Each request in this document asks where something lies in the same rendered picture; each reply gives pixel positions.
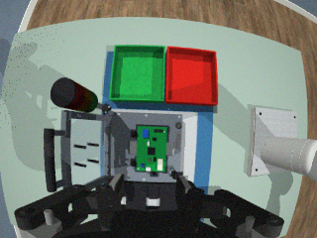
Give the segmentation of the red bin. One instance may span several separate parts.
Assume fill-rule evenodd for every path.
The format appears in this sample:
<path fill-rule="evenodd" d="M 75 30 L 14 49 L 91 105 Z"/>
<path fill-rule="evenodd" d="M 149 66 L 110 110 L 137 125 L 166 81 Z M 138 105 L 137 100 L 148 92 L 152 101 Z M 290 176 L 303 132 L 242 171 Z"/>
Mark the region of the red bin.
<path fill-rule="evenodd" d="M 216 52 L 167 47 L 164 104 L 218 105 Z"/>

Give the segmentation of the green bin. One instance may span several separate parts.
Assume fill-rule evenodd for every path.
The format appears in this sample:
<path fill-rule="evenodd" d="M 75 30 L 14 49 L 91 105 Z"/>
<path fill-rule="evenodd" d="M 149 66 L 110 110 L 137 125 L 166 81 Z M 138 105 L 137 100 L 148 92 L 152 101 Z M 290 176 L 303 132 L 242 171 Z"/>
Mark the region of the green bin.
<path fill-rule="evenodd" d="M 163 103 L 164 63 L 165 46 L 115 45 L 109 99 Z"/>

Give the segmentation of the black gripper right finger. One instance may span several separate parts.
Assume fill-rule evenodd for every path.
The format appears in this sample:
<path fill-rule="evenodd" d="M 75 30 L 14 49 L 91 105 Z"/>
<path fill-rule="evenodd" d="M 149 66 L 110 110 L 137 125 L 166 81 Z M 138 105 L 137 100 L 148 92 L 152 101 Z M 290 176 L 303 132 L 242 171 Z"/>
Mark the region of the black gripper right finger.
<path fill-rule="evenodd" d="M 229 190 L 204 194 L 204 189 L 185 176 L 176 177 L 175 197 L 179 206 L 168 221 L 167 231 L 197 234 L 200 219 L 210 218 L 218 229 L 240 238 L 279 238 L 284 224 L 281 217 Z M 226 215 L 228 208 L 230 217 Z"/>

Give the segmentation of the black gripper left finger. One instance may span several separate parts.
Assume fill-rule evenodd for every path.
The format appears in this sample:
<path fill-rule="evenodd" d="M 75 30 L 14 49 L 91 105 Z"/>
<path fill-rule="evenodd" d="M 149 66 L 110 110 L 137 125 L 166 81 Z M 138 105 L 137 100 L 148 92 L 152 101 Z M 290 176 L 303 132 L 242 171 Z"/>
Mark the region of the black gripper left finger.
<path fill-rule="evenodd" d="M 131 230 L 131 220 L 121 204 L 124 174 L 108 178 L 95 189 L 86 190 L 85 185 L 73 184 L 16 209 L 21 237 L 52 238 L 61 230 L 79 225 L 88 214 L 97 214 L 101 231 Z M 72 210 L 68 212 L 70 204 Z"/>

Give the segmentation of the green circuit board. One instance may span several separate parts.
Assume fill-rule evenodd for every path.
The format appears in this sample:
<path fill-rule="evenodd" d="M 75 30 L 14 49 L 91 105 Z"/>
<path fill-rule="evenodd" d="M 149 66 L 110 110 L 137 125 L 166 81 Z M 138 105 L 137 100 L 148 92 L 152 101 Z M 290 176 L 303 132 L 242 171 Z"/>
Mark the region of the green circuit board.
<path fill-rule="evenodd" d="M 138 126 L 136 171 L 165 172 L 166 136 L 167 127 Z"/>

